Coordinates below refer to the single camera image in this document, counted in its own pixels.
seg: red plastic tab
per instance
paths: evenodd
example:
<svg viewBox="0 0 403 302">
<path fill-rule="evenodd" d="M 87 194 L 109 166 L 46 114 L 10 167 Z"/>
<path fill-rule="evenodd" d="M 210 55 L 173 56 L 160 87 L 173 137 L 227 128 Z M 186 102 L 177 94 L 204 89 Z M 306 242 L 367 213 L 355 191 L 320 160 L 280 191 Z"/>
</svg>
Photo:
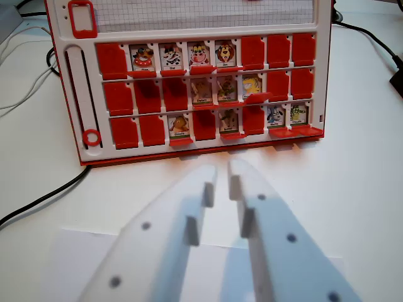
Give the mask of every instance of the red plastic tab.
<svg viewBox="0 0 403 302">
<path fill-rule="evenodd" d="M 323 134 L 322 129 L 311 127 L 310 125 L 293 126 L 292 130 L 298 132 L 301 135 L 305 135 L 306 137 Z"/>
<path fill-rule="evenodd" d="M 262 104 L 265 100 L 270 100 L 272 95 L 271 92 L 253 93 L 247 97 L 245 104 Z"/>
<path fill-rule="evenodd" d="M 162 80 L 166 111 L 188 109 L 188 90 L 180 77 Z"/>
<path fill-rule="evenodd" d="M 161 75 L 163 77 L 181 77 L 186 74 L 186 70 L 175 69 L 175 70 L 162 70 Z"/>
<path fill-rule="evenodd" d="M 127 78 L 125 51 L 117 43 L 96 44 L 99 70 L 104 80 Z"/>
<path fill-rule="evenodd" d="M 146 79 L 148 77 L 156 77 L 157 72 L 149 70 L 128 71 L 127 75 L 133 79 Z"/>
<path fill-rule="evenodd" d="M 264 133 L 264 111 L 260 106 L 243 107 L 242 117 L 246 135 Z"/>
<path fill-rule="evenodd" d="M 111 116 L 132 115 L 132 92 L 124 82 L 104 83 L 106 107 Z"/>
<path fill-rule="evenodd" d="M 140 114 L 161 112 L 161 96 L 154 80 L 134 81 L 134 93 Z"/>
<path fill-rule="evenodd" d="M 309 69 L 291 71 L 291 94 L 294 99 L 310 99 L 314 90 L 314 75 Z"/>
<path fill-rule="evenodd" d="M 196 140 L 215 139 L 215 116 L 210 110 L 192 112 Z"/>
<path fill-rule="evenodd" d="M 74 38 L 76 38 L 76 39 L 96 38 L 98 36 L 98 32 L 96 31 L 94 7 L 93 7 L 93 4 L 91 3 L 91 1 L 73 0 L 73 1 L 70 1 L 67 6 L 69 7 L 71 29 L 72 29 Z M 91 17 L 91 21 L 92 21 L 91 23 L 92 23 L 92 27 L 93 27 L 92 30 L 76 30 L 76 24 L 74 23 L 74 14 L 73 14 L 74 6 L 89 6 L 89 13 L 90 13 L 90 17 Z"/>
<path fill-rule="evenodd" d="M 145 147 L 165 144 L 164 122 L 157 115 L 140 116 L 139 123 Z"/>
<path fill-rule="evenodd" d="M 267 37 L 267 61 L 269 68 L 288 67 L 290 60 L 290 41 L 286 35 Z"/>
<path fill-rule="evenodd" d="M 241 66 L 235 66 L 235 67 L 221 67 L 221 68 L 217 68 L 217 73 L 223 73 L 223 72 L 235 72 L 235 71 L 239 71 L 239 70 L 243 70 L 244 68 Z"/>
<path fill-rule="evenodd" d="M 243 36 L 241 38 L 241 49 L 244 70 L 263 69 L 264 42 L 260 36 Z"/>
<path fill-rule="evenodd" d="M 288 100 L 288 82 L 290 77 L 285 70 L 271 71 L 267 73 L 267 91 L 273 94 L 269 102 Z"/>
<path fill-rule="evenodd" d="M 287 127 L 269 129 L 269 134 L 278 138 L 296 137 L 299 132 L 295 130 L 289 130 Z"/>
<path fill-rule="evenodd" d="M 110 121 L 116 149 L 137 148 L 139 146 L 137 125 L 132 118 L 112 118 Z"/>
<path fill-rule="evenodd" d="M 313 65 L 316 40 L 311 33 L 295 33 L 292 36 L 292 60 L 295 66 Z"/>
<path fill-rule="evenodd" d="M 241 138 L 245 138 L 246 134 L 240 134 L 239 132 L 227 134 L 221 133 L 220 136 L 223 140 L 240 140 Z"/>
<path fill-rule="evenodd" d="M 186 137 L 186 138 L 177 138 L 177 139 L 174 139 L 174 140 L 170 140 L 170 141 L 169 141 L 169 145 L 170 145 L 171 147 L 190 145 L 191 143 L 193 143 L 193 141 L 191 140 L 190 137 Z"/>
<path fill-rule="evenodd" d="M 190 74 L 211 74 L 215 69 L 216 67 L 211 65 L 191 66 Z"/>
<path fill-rule="evenodd" d="M 95 142 L 91 142 L 88 139 L 89 134 L 95 134 L 96 135 Z M 84 133 L 82 134 L 82 140 L 86 145 L 95 147 L 95 146 L 98 146 L 99 143 L 101 142 L 101 134 L 99 133 L 99 131 L 97 131 L 95 129 L 88 129 L 88 130 L 84 131 Z"/>
</svg>

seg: white plastic frame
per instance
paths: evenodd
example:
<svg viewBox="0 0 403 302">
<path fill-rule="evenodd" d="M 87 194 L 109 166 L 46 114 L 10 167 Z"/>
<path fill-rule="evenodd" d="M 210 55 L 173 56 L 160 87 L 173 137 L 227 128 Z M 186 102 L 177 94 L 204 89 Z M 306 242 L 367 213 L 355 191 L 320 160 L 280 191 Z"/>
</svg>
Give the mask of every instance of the white plastic frame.
<svg viewBox="0 0 403 302">
<path fill-rule="evenodd" d="M 188 49 L 187 42 L 204 41 L 205 45 L 210 49 L 210 62 L 215 65 L 214 56 L 214 45 L 215 40 L 228 40 L 231 39 L 232 43 L 236 45 L 236 63 L 241 66 L 241 37 L 242 36 L 256 36 L 259 35 L 263 38 L 265 44 L 265 62 L 267 61 L 267 36 L 272 34 L 287 34 L 289 40 L 292 43 L 293 33 L 312 33 L 315 35 L 316 39 L 316 55 L 314 64 L 308 67 L 294 67 L 292 62 L 292 47 L 290 50 L 290 66 L 287 68 L 270 69 L 270 70 L 292 70 L 294 68 L 311 68 L 314 69 L 314 93 L 312 93 L 312 99 L 310 100 L 293 100 L 292 95 L 289 93 L 289 98 L 284 102 L 273 102 L 270 104 L 288 104 L 292 102 L 304 102 L 310 101 L 309 110 L 309 124 L 314 127 L 323 130 L 324 129 L 324 115 L 326 107 L 326 91 L 327 91 L 327 71 L 328 71 L 328 60 L 329 60 L 329 42 L 330 42 L 330 28 L 331 28 L 331 2 L 325 0 L 314 0 L 314 22 L 310 24 L 302 25 L 262 25 L 262 26 L 238 26 L 233 28 L 205 28 L 205 29 L 186 29 L 186 30 L 163 30 L 163 31 L 125 31 L 117 33 L 98 33 L 96 38 L 88 39 L 76 39 L 74 38 L 72 32 L 72 26 L 70 21 L 70 16 L 68 12 L 68 0 L 45 0 L 48 10 L 48 17 L 50 20 L 50 25 L 52 27 L 52 35 L 54 38 L 54 45 L 57 51 L 59 67 L 62 74 L 62 82 L 65 90 L 67 104 L 69 106 L 69 111 L 71 114 L 71 121 L 74 129 L 74 134 L 77 142 L 77 148 L 80 156 L 80 160 L 83 163 L 90 163 L 97 160 L 106 159 L 118 159 L 123 157 L 136 157 L 140 155 L 150 155 L 150 154 L 165 154 L 167 152 L 177 152 L 182 150 L 193 150 L 199 148 L 211 148 L 211 147 L 224 147 L 245 143 L 257 143 L 257 142 L 270 142 L 272 140 L 281 140 L 282 138 L 277 138 L 268 135 L 267 127 L 264 128 L 264 133 L 261 135 L 249 135 L 240 140 L 223 140 L 219 135 L 219 125 L 216 124 L 217 131 L 214 140 L 204 140 L 195 141 L 193 144 L 184 145 L 179 147 L 171 147 L 169 145 L 169 135 L 166 136 L 164 145 L 157 145 L 151 147 L 143 147 L 141 141 L 141 133 L 138 126 L 138 136 L 139 136 L 139 146 L 137 148 L 128 148 L 117 150 L 114 143 L 110 128 L 110 119 L 116 118 L 111 117 L 108 109 L 106 107 L 105 95 L 103 90 L 103 83 L 105 82 L 100 74 L 98 67 L 98 58 L 96 54 L 95 45 L 97 43 L 119 43 L 123 45 L 123 49 L 127 54 L 127 64 L 128 70 L 131 69 L 130 64 L 130 52 L 128 49 L 129 45 L 133 44 L 148 44 L 149 47 L 154 49 L 154 53 L 159 53 L 160 43 L 176 42 L 178 46 L 183 49 L 183 64 L 184 69 L 187 70 L 184 78 L 188 81 L 191 77 L 200 77 L 200 75 L 189 75 L 188 66 Z M 88 20 L 75 20 L 76 28 L 85 28 L 88 24 Z M 81 51 L 85 55 L 86 68 L 89 76 L 89 85 L 91 87 L 92 99 L 94 102 L 94 108 L 92 108 L 89 102 L 90 93 L 87 85 L 86 75 L 84 73 L 83 62 L 81 58 Z M 71 77 L 69 77 L 69 69 L 67 67 L 65 53 L 69 54 L 70 68 L 72 72 L 73 82 Z M 164 95 L 162 93 L 162 83 L 161 83 L 161 61 L 159 56 L 155 57 L 155 67 L 157 72 L 157 77 L 153 78 L 155 81 L 159 81 L 158 85 L 160 87 L 161 94 L 161 112 L 153 113 L 155 115 L 165 115 L 168 114 L 165 110 L 164 105 Z M 264 64 L 263 74 L 269 70 L 269 65 Z M 253 74 L 261 73 L 262 70 L 255 71 L 239 71 L 232 73 L 219 73 L 214 71 L 211 75 L 212 89 L 213 92 L 217 90 L 215 87 L 215 77 L 217 76 L 227 76 L 238 75 L 238 98 L 242 102 L 242 87 L 239 85 L 239 80 L 241 75 L 244 73 Z M 130 77 L 127 77 L 127 82 L 133 82 Z M 263 79 L 263 92 L 265 92 L 266 80 Z M 76 101 L 74 98 L 74 90 L 77 96 L 77 102 L 79 108 L 76 106 Z M 138 111 L 136 104 L 134 102 L 133 117 L 138 116 Z M 188 110 L 193 110 L 191 104 L 190 95 L 188 95 Z M 78 111 L 81 113 L 81 120 L 84 125 L 84 129 L 81 128 L 80 117 Z M 286 126 L 290 127 L 289 119 L 286 120 Z M 87 129 L 99 129 L 101 134 L 102 146 L 97 145 L 95 147 L 88 146 L 86 148 L 82 133 L 83 130 Z"/>
</svg>

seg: character card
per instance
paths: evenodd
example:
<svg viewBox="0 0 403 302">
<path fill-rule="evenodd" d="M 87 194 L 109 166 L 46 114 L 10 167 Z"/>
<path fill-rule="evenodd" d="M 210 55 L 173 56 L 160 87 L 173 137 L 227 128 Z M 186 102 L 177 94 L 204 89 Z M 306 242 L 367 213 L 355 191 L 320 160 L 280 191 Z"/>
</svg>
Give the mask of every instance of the character card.
<svg viewBox="0 0 403 302">
<path fill-rule="evenodd" d="M 217 67 L 236 65 L 236 47 L 230 40 L 215 42 L 215 62 Z"/>
<path fill-rule="evenodd" d="M 168 116 L 170 138 L 190 137 L 189 120 L 185 115 Z"/>
<path fill-rule="evenodd" d="M 211 65 L 210 50 L 204 42 L 188 43 L 189 66 Z"/>
<path fill-rule="evenodd" d="M 182 49 L 176 43 L 160 45 L 159 53 L 162 70 L 183 69 Z"/>
<path fill-rule="evenodd" d="M 238 132 L 238 114 L 236 109 L 225 109 L 219 111 L 220 133 Z"/>
<path fill-rule="evenodd" d="M 191 99 L 193 104 L 213 103 L 212 85 L 205 77 L 190 79 Z"/>
<path fill-rule="evenodd" d="M 129 45 L 130 60 L 132 61 L 133 71 L 148 70 L 155 71 L 154 51 L 149 49 L 146 44 Z"/>
<path fill-rule="evenodd" d="M 304 104 L 291 104 L 291 125 L 308 123 L 308 107 Z"/>
<path fill-rule="evenodd" d="M 285 126 L 285 109 L 281 106 L 267 107 L 267 128 Z"/>
<path fill-rule="evenodd" d="M 218 77 L 219 102 L 237 101 L 237 81 L 233 77 Z"/>
<path fill-rule="evenodd" d="M 242 76 L 242 97 L 247 99 L 254 93 L 262 92 L 262 79 L 257 74 L 247 74 Z"/>
</svg>

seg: screw hole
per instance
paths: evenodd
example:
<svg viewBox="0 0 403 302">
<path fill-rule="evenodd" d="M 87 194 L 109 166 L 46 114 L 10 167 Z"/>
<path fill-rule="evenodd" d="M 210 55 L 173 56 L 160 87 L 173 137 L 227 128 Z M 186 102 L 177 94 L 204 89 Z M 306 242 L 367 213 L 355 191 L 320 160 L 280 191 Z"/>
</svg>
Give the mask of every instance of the screw hole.
<svg viewBox="0 0 403 302">
<path fill-rule="evenodd" d="M 288 234 L 288 235 L 287 235 L 287 240 L 288 240 L 289 242 L 294 243 L 294 242 L 297 241 L 297 238 L 296 238 L 296 236 L 295 236 L 294 234 Z"/>
<path fill-rule="evenodd" d="M 144 222 L 142 225 L 141 225 L 141 228 L 143 229 L 143 230 L 148 230 L 149 228 L 151 227 L 151 223 L 149 223 L 149 222 Z"/>
<path fill-rule="evenodd" d="M 339 297 L 338 293 L 331 292 L 330 294 L 327 295 L 327 297 L 329 298 L 329 301 L 331 301 L 331 302 L 340 302 L 340 297 Z"/>
<path fill-rule="evenodd" d="M 109 286 L 111 288 L 117 288 L 120 283 L 122 283 L 122 280 L 120 279 L 119 276 L 113 276 L 110 280 L 109 280 Z"/>
</svg>

